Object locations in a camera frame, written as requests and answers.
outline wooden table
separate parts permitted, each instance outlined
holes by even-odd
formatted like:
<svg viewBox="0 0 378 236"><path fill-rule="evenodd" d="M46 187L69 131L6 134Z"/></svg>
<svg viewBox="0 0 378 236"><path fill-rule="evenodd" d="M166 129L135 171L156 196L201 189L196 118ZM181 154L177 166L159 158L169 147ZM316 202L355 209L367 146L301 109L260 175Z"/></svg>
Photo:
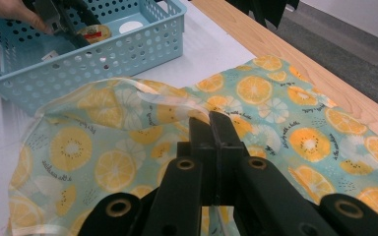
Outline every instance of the wooden table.
<svg viewBox="0 0 378 236"><path fill-rule="evenodd" d="M224 0L192 0L192 3L255 56L273 54L294 65L316 88L378 135L376 102Z"/></svg>

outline table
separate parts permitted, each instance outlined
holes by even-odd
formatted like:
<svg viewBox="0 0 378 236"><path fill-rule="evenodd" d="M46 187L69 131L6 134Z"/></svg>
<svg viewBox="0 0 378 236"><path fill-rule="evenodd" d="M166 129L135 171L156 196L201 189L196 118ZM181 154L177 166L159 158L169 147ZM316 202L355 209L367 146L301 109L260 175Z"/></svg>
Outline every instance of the table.
<svg viewBox="0 0 378 236"><path fill-rule="evenodd" d="M223 0L182 2L188 7L183 56L136 77L185 87L255 56L275 54L295 65L318 89L378 134L375 102L267 29ZM24 111L0 98L0 235L5 231L9 216L7 186L18 163L20 142L32 121Z"/></svg>
<svg viewBox="0 0 378 236"><path fill-rule="evenodd" d="M294 65L322 93L378 135L378 104L321 65L237 11L224 0L192 3L255 56L274 54Z"/></svg>

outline finger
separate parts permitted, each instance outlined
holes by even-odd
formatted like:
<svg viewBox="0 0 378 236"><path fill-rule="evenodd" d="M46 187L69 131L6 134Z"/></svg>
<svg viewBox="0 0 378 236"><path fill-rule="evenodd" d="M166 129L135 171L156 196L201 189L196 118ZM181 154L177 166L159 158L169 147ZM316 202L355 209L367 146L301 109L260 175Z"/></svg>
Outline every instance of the finger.
<svg viewBox="0 0 378 236"><path fill-rule="evenodd" d="M20 21L31 25L36 30L40 30L47 34L53 34L51 28L45 24L41 17L27 8L22 11L18 18Z"/></svg>

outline white wall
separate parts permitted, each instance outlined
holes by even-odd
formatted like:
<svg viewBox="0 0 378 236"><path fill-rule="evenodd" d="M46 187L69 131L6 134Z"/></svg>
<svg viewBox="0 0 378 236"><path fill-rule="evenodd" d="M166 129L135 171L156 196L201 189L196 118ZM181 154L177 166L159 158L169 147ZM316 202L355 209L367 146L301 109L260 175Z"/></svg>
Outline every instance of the white wall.
<svg viewBox="0 0 378 236"><path fill-rule="evenodd" d="M378 0L301 0L378 37Z"/></svg>

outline gray carpet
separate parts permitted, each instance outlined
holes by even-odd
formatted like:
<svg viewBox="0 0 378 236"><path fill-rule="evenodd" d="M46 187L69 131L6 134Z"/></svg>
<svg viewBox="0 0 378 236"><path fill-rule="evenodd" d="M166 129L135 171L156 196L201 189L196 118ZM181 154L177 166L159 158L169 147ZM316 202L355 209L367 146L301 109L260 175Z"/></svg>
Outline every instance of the gray carpet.
<svg viewBox="0 0 378 236"><path fill-rule="evenodd" d="M274 33L378 103L378 67L288 18Z"/></svg>

